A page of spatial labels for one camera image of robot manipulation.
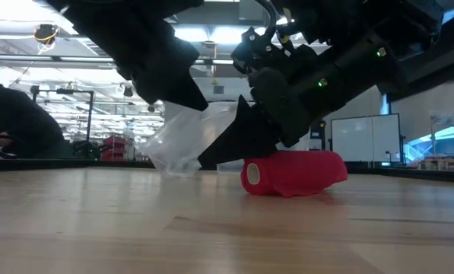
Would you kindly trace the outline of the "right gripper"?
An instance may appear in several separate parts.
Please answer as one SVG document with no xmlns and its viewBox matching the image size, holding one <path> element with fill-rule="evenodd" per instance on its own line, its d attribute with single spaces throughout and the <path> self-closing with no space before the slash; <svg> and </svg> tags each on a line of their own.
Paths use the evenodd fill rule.
<svg viewBox="0 0 454 274">
<path fill-rule="evenodd" d="M 198 156 L 201 166 L 266 157 L 279 142 L 296 145 L 316 120 L 364 92 L 362 77 L 355 75 L 364 65 L 361 48 L 329 49 L 318 61 L 291 80 L 272 67 L 253 73 L 249 84 L 256 103 L 239 97 L 233 122 Z"/>
</svg>

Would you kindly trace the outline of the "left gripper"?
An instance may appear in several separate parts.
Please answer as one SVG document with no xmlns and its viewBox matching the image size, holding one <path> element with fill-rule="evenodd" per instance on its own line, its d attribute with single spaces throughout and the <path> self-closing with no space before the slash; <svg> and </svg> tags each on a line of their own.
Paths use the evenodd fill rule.
<svg viewBox="0 0 454 274">
<path fill-rule="evenodd" d="M 167 18 L 196 8 L 191 0 L 47 0 L 114 59 L 132 80 L 136 93 L 152 104 L 158 100 L 203 111 L 208 103 L 192 79 L 198 50 L 176 37 Z"/>
</svg>

